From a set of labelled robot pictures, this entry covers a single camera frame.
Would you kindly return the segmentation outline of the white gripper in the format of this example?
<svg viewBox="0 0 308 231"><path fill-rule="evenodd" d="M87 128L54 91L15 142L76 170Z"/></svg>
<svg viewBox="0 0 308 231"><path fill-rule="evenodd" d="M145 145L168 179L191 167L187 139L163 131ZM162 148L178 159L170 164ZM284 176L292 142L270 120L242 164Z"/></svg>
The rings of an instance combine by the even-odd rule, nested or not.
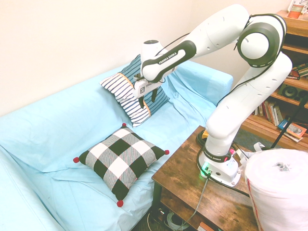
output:
<svg viewBox="0 0 308 231"><path fill-rule="evenodd" d="M134 97L138 98L141 109L144 108L144 95L152 91L151 101L154 102L157 96L158 87L162 84L162 82L151 83L144 78L134 78L132 94Z"/></svg>

